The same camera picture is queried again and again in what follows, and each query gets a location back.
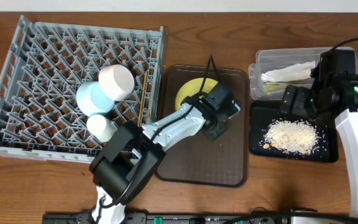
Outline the white napkin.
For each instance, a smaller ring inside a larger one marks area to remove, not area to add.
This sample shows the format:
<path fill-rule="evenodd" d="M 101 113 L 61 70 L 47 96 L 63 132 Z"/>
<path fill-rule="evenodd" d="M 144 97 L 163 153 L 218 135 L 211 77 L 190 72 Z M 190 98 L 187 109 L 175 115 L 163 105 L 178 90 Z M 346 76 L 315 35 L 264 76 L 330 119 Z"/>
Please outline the white napkin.
<path fill-rule="evenodd" d="M 311 70 L 315 68 L 316 62 L 297 63 L 278 70 L 271 70 L 261 75 L 263 83 L 292 82 L 305 80 L 310 77 Z"/>

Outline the green snack wrapper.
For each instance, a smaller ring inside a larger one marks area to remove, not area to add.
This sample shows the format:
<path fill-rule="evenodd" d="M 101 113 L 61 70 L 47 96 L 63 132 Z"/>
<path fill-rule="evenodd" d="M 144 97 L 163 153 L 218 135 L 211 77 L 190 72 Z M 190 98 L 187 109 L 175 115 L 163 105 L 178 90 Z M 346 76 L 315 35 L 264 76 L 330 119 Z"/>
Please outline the green snack wrapper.
<path fill-rule="evenodd" d="M 264 83 L 264 87 L 262 88 L 262 92 L 265 95 L 271 95 L 275 93 L 283 93 L 287 87 L 287 83 Z"/>

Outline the cooked rice leftovers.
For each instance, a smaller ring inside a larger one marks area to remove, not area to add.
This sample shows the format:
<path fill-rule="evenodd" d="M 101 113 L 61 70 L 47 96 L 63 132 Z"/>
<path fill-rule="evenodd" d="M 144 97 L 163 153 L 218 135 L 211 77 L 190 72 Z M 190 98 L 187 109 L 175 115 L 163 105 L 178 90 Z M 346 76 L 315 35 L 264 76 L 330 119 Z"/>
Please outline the cooked rice leftovers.
<path fill-rule="evenodd" d="M 278 149 L 284 154 L 309 156 L 324 146 L 326 133 L 307 121 L 273 120 L 259 145 L 264 149 Z"/>

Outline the yellow plate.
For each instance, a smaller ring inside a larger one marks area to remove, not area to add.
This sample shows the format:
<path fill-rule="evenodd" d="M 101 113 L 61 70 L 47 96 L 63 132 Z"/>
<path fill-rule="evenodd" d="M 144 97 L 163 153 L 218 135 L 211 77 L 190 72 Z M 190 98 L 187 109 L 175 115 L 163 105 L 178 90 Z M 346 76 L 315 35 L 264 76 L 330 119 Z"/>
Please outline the yellow plate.
<path fill-rule="evenodd" d="M 194 94 L 198 93 L 200 88 L 201 88 L 201 84 L 203 82 L 203 78 L 195 78 L 192 79 L 188 82 L 186 82 L 177 92 L 177 95 L 175 97 L 175 110 L 179 110 L 180 106 L 182 104 L 182 101 L 187 97 L 187 96 L 193 96 Z M 218 81 L 213 80 L 211 78 L 207 78 L 204 86 L 203 86 L 203 93 L 209 93 L 218 83 Z"/>

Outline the wooden chopstick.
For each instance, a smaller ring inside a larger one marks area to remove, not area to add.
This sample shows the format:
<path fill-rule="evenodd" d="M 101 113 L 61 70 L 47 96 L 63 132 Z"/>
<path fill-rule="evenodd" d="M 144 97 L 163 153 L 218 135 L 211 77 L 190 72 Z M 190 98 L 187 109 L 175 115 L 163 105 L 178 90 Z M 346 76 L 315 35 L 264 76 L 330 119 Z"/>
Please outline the wooden chopstick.
<path fill-rule="evenodd" d="M 140 107 L 139 107 L 139 115 L 138 115 L 138 119 L 137 119 L 137 125 L 140 126 L 141 122 L 142 122 L 142 110 L 143 110 L 143 105 L 144 105 L 144 98 L 145 98 L 145 91 L 146 91 L 146 85 L 147 85 L 147 77 L 148 77 L 148 71 L 145 72 L 144 75 L 144 82 L 142 85 L 142 95 L 141 95 L 141 99 L 140 99 Z"/>
<path fill-rule="evenodd" d="M 150 106 L 147 108 L 147 114 L 145 119 L 145 124 L 148 124 L 150 118 Z"/>

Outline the white plastic cup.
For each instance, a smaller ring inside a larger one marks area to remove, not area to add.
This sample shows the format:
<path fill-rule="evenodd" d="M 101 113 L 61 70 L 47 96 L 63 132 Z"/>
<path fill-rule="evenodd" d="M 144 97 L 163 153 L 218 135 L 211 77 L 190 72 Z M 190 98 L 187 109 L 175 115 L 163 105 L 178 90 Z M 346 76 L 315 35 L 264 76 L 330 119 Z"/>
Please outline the white plastic cup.
<path fill-rule="evenodd" d="M 100 114 L 90 116 L 86 122 L 86 127 L 100 142 L 108 142 L 116 132 L 111 121 Z"/>

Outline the light blue bowl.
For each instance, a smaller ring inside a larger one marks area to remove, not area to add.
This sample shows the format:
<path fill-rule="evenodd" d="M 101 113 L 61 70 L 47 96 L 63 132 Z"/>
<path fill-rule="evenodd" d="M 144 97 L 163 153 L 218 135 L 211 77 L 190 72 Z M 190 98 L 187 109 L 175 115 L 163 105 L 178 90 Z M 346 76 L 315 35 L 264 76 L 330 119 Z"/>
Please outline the light blue bowl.
<path fill-rule="evenodd" d="M 107 114 L 115 101 L 107 97 L 98 82 L 85 82 L 76 92 L 76 102 L 80 111 L 90 117 L 95 114 Z"/>

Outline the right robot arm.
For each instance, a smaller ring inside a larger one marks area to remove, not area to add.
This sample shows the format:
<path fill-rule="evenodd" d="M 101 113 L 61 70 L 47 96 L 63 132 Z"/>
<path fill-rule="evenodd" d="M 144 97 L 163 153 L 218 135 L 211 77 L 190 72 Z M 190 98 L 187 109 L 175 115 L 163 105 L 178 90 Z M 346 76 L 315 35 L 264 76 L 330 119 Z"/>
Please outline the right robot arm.
<path fill-rule="evenodd" d="M 353 50 L 333 47 L 311 71 L 311 88 L 289 85 L 280 112 L 313 120 L 333 120 L 346 157 L 351 211 L 358 218 L 358 73 Z"/>

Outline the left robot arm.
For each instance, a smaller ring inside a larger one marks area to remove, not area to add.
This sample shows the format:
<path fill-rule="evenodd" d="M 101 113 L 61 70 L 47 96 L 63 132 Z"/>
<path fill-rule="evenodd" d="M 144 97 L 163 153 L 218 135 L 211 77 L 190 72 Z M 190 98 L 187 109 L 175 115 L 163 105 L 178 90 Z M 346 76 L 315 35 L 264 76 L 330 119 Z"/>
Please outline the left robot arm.
<path fill-rule="evenodd" d="M 91 222 L 122 223 L 126 205 L 145 187 L 169 148 L 198 132 L 214 141 L 227 129 L 224 122 L 239 110 L 231 98 L 193 95 L 185 97 L 179 110 L 152 124 L 126 122 L 89 166 L 98 193 Z"/>

